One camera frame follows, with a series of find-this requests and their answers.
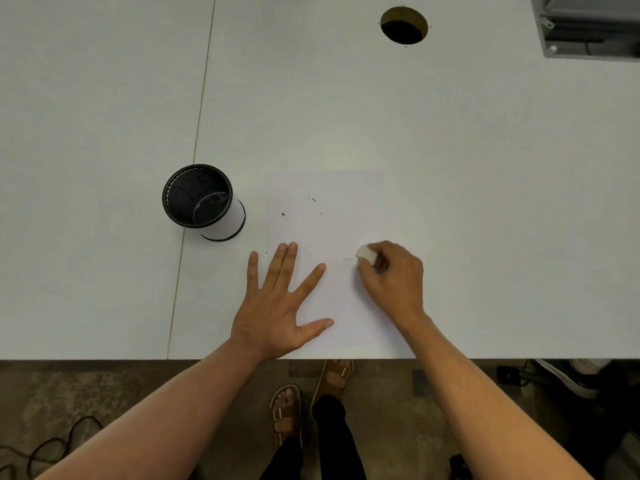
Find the leg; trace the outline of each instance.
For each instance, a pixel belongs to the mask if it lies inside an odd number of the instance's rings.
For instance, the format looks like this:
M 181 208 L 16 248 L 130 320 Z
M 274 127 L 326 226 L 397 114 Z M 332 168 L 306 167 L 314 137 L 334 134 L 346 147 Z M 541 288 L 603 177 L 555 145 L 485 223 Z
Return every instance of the leg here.
M 366 478 L 356 443 L 344 416 L 344 406 L 335 396 L 325 394 L 314 406 L 323 480 Z
M 276 444 L 273 455 L 260 480 L 300 480 L 302 446 L 300 443 L 300 395 L 295 386 L 284 386 L 271 401 Z

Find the person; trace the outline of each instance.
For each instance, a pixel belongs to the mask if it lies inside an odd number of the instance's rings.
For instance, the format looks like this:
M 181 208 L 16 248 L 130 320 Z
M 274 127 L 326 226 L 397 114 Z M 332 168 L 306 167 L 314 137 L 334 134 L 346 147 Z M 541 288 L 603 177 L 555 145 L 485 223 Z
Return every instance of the person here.
M 439 332 L 423 309 L 420 259 L 391 242 L 369 247 L 380 258 L 375 266 L 366 260 L 358 263 L 364 287 L 412 348 L 474 477 L 591 478 Z M 297 251 L 295 242 L 279 245 L 261 288 L 258 254 L 252 252 L 246 295 L 229 339 L 48 469 L 42 480 L 186 479 L 256 366 L 302 347 L 334 325 L 331 318 L 297 325 L 300 305 L 326 268 L 319 264 L 290 292 Z M 321 473 L 325 480 L 363 479 L 364 468 L 340 402 L 353 363 L 326 364 L 312 407 L 318 423 Z M 282 445 L 262 477 L 299 478 L 300 398 L 295 388 L 284 387 L 272 406 L 275 434 Z

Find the black pants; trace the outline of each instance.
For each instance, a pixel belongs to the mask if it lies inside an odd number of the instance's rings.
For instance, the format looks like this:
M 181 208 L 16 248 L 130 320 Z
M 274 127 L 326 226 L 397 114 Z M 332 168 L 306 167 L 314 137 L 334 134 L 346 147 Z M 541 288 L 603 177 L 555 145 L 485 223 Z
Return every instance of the black pants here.
M 314 406 L 323 480 L 366 479 L 344 415 L 344 406 L 332 395 L 325 394 Z M 300 480 L 302 458 L 300 441 L 290 436 L 273 455 L 260 480 Z

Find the eraser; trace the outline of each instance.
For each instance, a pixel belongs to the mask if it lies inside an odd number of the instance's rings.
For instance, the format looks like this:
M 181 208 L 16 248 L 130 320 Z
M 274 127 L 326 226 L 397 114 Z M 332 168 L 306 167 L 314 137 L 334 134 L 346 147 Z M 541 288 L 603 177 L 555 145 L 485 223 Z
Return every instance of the eraser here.
M 356 253 L 356 257 L 366 259 L 371 263 L 372 266 L 376 265 L 376 261 L 378 260 L 378 253 L 369 249 L 369 247 L 365 244 L 361 247 Z

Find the sheet of paper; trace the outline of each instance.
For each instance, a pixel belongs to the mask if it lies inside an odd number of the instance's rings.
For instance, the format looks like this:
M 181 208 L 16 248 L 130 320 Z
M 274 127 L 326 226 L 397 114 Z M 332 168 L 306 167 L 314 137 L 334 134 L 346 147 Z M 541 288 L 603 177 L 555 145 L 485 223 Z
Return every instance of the sheet of paper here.
M 320 284 L 300 308 L 298 323 L 330 317 L 335 325 L 306 345 L 306 352 L 330 358 L 333 351 L 345 349 L 357 355 L 371 347 L 405 348 L 400 334 L 362 287 L 356 269 L 359 247 L 388 237 L 387 216 L 380 170 L 270 175 L 268 258 L 279 243 L 298 243 L 290 290 L 319 263 L 327 266 Z

